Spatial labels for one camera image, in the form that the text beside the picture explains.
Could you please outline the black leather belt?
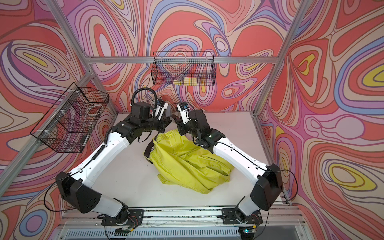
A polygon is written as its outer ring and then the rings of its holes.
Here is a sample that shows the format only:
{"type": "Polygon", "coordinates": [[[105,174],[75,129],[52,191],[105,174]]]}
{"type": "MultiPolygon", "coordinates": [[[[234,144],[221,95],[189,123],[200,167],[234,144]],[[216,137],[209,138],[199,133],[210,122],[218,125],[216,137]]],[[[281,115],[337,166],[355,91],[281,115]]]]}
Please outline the black leather belt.
{"type": "Polygon", "coordinates": [[[145,151],[144,151],[144,157],[145,159],[150,163],[150,164],[153,164],[153,162],[151,161],[150,159],[150,154],[151,152],[155,149],[155,141],[157,139],[159,134],[157,134],[150,142],[149,144],[147,145],[145,151]]]}

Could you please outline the neon yellow trousers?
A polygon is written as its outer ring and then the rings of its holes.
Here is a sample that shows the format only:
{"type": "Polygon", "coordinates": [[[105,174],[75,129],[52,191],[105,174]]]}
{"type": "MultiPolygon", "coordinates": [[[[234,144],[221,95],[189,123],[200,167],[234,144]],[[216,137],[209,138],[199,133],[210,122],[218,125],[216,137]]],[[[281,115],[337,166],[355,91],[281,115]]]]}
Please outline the neon yellow trousers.
{"type": "Polygon", "coordinates": [[[194,144],[178,130],[158,134],[150,142],[147,161],[158,170],[164,185],[178,185],[200,194],[209,194],[228,183],[234,166],[223,158],[194,144]]]}

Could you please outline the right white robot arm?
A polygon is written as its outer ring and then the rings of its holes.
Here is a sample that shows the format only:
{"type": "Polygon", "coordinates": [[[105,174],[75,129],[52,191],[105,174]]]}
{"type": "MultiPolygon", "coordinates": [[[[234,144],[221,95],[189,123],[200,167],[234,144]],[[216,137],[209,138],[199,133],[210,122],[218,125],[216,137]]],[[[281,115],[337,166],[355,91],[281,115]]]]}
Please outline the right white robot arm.
{"type": "Polygon", "coordinates": [[[237,218],[248,217],[259,210],[269,211],[284,190],[282,173],[293,172],[276,164],[268,166],[242,151],[222,132],[210,127],[202,110],[191,111],[180,105],[178,108],[180,116],[175,121],[179,134],[190,134],[196,146],[229,162],[254,185],[251,193],[235,207],[237,218]]]}

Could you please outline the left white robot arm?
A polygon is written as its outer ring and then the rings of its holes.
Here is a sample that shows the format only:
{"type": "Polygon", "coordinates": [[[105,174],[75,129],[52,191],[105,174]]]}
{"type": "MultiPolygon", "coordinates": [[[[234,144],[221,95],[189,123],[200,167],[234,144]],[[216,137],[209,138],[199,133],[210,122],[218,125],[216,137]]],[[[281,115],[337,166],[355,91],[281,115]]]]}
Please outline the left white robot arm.
{"type": "Polygon", "coordinates": [[[128,206],[97,192],[93,185],[122,150],[141,142],[143,133],[165,132],[171,123],[169,118],[163,117],[167,105],[151,88],[134,91],[130,114],[108,129],[102,144],[81,164],[56,176],[54,184],[62,199],[83,214],[96,212],[114,219],[119,225],[125,223],[130,216],[128,206]]]}

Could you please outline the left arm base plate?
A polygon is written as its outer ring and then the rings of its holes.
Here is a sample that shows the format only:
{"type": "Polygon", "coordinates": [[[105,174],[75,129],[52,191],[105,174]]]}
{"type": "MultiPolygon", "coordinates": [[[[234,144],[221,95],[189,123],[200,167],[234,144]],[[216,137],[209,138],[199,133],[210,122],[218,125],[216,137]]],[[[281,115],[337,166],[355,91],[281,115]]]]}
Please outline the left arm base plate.
{"type": "Polygon", "coordinates": [[[140,226],[144,219],[144,210],[123,210],[116,217],[104,216],[102,226],[140,226]]]}

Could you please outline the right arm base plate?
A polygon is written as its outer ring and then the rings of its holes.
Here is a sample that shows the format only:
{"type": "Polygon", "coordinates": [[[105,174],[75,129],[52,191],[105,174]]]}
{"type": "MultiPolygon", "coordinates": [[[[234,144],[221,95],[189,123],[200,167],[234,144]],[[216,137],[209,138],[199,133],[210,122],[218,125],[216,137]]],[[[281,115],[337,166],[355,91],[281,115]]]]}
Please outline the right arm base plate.
{"type": "Polygon", "coordinates": [[[246,216],[237,208],[224,208],[221,210],[222,215],[218,216],[219,219],[223,220],[223,224],[225,225],[256,225],[259,226],[263,223],[263,218],[260,210],[254,211],[249,216],[246,216]]]}

